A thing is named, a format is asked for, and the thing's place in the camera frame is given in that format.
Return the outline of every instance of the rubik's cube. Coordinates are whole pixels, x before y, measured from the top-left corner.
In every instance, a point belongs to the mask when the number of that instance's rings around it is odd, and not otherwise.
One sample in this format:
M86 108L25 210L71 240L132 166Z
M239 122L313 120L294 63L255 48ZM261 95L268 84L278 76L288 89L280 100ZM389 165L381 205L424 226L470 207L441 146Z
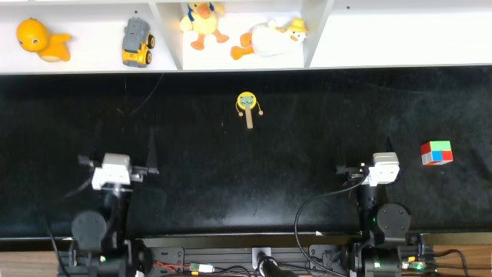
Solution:
M422 164L443 165L453 161L449 141L428 142L421 146Z

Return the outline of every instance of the wooden floor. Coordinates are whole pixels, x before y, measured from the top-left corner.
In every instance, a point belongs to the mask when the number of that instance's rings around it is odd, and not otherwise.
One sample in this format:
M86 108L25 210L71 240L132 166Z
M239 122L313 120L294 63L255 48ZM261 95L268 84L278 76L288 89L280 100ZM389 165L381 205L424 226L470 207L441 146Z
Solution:
M459 249L465 255L469 268L492 266L492 245L439 245L436 253ZM437 259L438 265L462 267L458 254ZM0 277L54 277L58 263L53 252L0 252ZM445 276L464 276L462 269L439 269ZM470 270L471 276L492 276L491 270Z

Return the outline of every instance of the white duck plush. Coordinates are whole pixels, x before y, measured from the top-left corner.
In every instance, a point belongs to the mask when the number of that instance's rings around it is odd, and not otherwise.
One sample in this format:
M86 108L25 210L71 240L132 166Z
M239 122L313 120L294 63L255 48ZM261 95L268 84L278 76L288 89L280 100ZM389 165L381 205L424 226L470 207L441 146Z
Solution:
M277 27L274 20L266 25L257 25L249 33L241 36L241 46L231 49L234 60L244 55L256 54L261 57L271 57L290 52L299 47L306 39L308 31L304 27L304 21L295 18L285 29Z

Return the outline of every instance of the toy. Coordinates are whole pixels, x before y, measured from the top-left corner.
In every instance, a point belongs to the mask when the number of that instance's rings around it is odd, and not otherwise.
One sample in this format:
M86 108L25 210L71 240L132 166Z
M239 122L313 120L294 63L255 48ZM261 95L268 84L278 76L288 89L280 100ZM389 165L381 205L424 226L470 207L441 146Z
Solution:
M139 18L131 18L125 27L123 38L123 64L144 68L152 61L150 49L155 46L155 38L150 26Z
M70 60L70 52L65 42L69 41L71 36L53 35L36 19L30 18L19 24L17 39L24 50L38 53L39 58L45 62L68 62Z
M238 111L239 116L243 116L243 112L240 112L239 108L243 109L246 113L246 126L248 128L253 128L253 118L251 116L251 110L258 104L258 112L259 115L263 115L263 111L260 107L260 102L256 100L256 96L251 92L243 92L238 96L238 100L236 101L236 111Z
M443 165L453 161L449 141L428 142L421 146L422 164Z
M196 42L191 43L191 47L203 50L205 48L205 36L210 34L215 35L218 43L224 43L229 40L228 36L222 35L218 31L218 17L215 12L223 15L225 7L217 2L213 4L211 2L188 3L188 14L181 20L179 27L183 32L194 30L198 33L198 39Z
M234 60L244 55L256 54L261 57L281 55L297 48L306 39L308 31L304 27L304 21L295 18L286 29L277 27L274 20L267 25L258 25L249 33L241 36L241 47L231 49Z

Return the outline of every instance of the toy truck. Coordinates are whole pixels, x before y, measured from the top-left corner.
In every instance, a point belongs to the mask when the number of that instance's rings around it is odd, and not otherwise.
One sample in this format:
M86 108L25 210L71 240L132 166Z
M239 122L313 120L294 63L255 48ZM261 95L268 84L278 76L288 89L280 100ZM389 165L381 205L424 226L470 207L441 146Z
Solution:
M125 27L123 38L123 64L144 68L152 61L150 49L155 46L155 38L150 26L139 18L131 18Z

